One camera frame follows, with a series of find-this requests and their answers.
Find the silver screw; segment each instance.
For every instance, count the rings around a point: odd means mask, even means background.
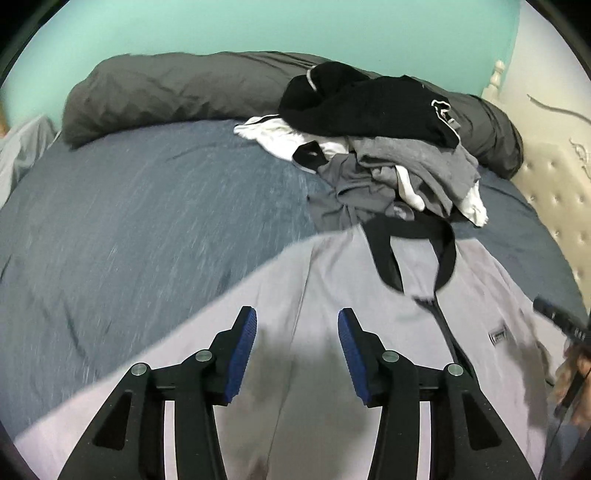
[[[454,377],[459,377],[464,373],[464,369],[458,364],[451,364],[449,367],[447,367],[447,371],[450,372]]]
[[[398,355],[393,350],[386,350],[384,353],[382,353],[382,358],[385,362],[393,364],[394,362],[398,362],[398,360],[400,359],[400,355]]]
[[[135,364],[131,367],[131,374],[139,377],[140,375],[146,373],[147,369],[148,367],[146,367],[146,364]]]
[[[195,360],[197,360],[197,362],[209,362],[212,358],[213,353],[211,353],[209,350],[199,350],[195,354]]]

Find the black collar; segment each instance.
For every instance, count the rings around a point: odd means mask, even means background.
[[[451,225],[445,220],[420,212],[414,212],[414,216],[414,220],[402,220],[377,215],[362,225],[363,231],[382,281],[401,293],[404,293],[402,278],[390,247],[390,237],[429,240],[439,259],[435,280],[437,292],[452,277],[456,266],[456,238]]]

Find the tufted headboard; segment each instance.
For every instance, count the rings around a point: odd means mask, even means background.
[[[504,70],[497,61],[485,100],[509,113],[499,100]],[[538,213],[573,270],[586,308],[591,307],[591,163],[582,145],[562,145],[542,140],[520,125],[524,163],[512,179]]]

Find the mint green wall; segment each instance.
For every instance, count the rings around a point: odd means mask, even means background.
[[[70,89],[122,53],[279,50],[480,94],[508,63],[519,0],[70,0],[0,90],[8,121],[60,124]]]

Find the mattress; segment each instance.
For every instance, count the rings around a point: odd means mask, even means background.
[[[316,176],[234,136],[236,121],[57,141],[0,210],[0,419],[12,438],[163,338],[287,245],[315,234]],[[526,295],[580,315],[535,211],[483,171],[490,221],[457,222]]]

